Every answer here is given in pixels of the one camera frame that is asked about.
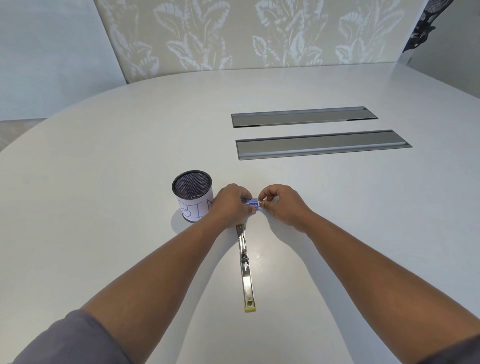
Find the patterned wall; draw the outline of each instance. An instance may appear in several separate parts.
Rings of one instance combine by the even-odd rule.
[[[165,74],[395,62],[418,0],[95,0],[128,82]]]

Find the hand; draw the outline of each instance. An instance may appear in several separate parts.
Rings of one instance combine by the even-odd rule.
[[[245,187],[234,183],[227,185],[213,199],[207,216],[217,218],[224,229],[239,224],[244,218],[257,212],[255,207],[244,205],[241,198],[252,198],[252,194]]]
[[[276,203],[272,201],[275,196],[279,197]],[[308,217],[315,214],[309,209],[297,191],[284,184],[271,184],[265,187],[258,195],[258,199],[261,201],[261,208],[301,232],[305,232],[305,223]]]

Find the person's left hand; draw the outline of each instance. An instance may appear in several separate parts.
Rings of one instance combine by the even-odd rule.
[[[244,205],[241,198],[252,198],[252,194],[245,187],[234,183],[227,185],[213,199],[207,216],[218,219],[224,229],[239,224],[257,212],[255,207]]]

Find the gray shirt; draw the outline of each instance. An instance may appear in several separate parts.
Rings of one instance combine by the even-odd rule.
[[[107,330],[89,313],[72,311],[55,322],[12,364],[132,364]],[[478,364],[480,335],[461,341],[419,364]]]

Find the cup rim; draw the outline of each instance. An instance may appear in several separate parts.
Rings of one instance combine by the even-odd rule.
[[[184,175],[186,174],[189,174],[189,173],[202,173],[204,174],[205,176],[208,177],[208,189],[207,189],[207,192],[205,192],[203,195],[200,195],[200,196],[196,196],[194,198],[183,198],[183,197],[180,197],[178,196],[176,193],[175,193],[175,183],[179,180],[179,178],[183,177]],[[173,194],[177,197],[177,198],[181,198],[182,200],[196,200],[197,198],[200,198],[202,196],[205,196],[208,191],[212,188],[212,177],[210,177],[210,175],[207,173],[207,172],[204,172],[202,170],[188,170],[184,173],[181,173],[179,174],[177,177],[175,177],[175,179],[173,180],[172,182],[172,192]]]

